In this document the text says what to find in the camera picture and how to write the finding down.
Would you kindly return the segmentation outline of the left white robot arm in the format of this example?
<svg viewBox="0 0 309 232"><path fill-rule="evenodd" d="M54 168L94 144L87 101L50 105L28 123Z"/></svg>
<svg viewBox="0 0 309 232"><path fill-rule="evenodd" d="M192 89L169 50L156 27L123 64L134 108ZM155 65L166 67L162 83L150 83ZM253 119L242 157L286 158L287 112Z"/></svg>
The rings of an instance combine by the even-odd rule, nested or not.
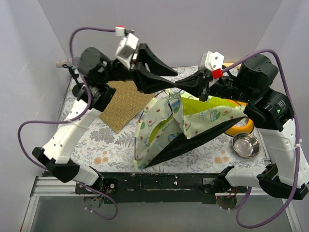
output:
<svg viewBox="0 0 309 232"><path fill-rule="evenodd" d="M79 87L71 112L62 126L43 147L32 154L54 177L63 183L82 182L92 193L102 190L98 171L74 162L70 155L92 122L105 110L116 89L110 81L132 80L139 92L150 94L174 86L165 79L177 72L162 62L147 44L139 44L128 58L126 67L120 58L110 60L94 47L84 50L78 63L85 83Z"/></svg>

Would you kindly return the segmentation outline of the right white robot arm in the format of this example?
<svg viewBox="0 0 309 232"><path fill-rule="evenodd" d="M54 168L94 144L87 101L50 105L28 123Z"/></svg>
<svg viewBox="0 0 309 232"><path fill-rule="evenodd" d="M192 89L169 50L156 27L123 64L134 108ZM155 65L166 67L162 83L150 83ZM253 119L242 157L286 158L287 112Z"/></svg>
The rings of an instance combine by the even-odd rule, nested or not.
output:
<svg viewBox="0 0 309 232"><path fill-rule="evenodd" d="M280 62L272 64L265 51L237 62L236 76L219 78L228 68L198 71L176 82L176 87L203 99L206 96L245 102L245 115L259 129L271 163L254 171L229 166L206 185L208 191L229 192L235 187L261 188L276 198L301 200L308 194L309 166L300 147L299 124L289 92L270 86L283 74Z"/></svg>

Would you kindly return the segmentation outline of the green avocado print pet tent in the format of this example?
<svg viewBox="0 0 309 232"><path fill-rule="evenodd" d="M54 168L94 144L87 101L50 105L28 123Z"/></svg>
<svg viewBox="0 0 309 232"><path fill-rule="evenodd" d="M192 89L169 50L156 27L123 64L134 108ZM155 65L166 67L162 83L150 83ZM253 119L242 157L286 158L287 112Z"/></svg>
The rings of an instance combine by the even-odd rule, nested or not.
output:
<svg viewBox="0 0 309 232"><path fill-rule="evenodd" d="M229 100L209 96L207 101L199 101L198 98L183 90L178 93L181 95L181 109L174 114L174 118L181 122L183 132L146 167L169 160L172 150L175 150L176 155L186 153L187 150L183 146L194 142L198 137L206 139L206 131L226 122L231 122L233 119L246 117L245 108L235 106Z"/></svg>

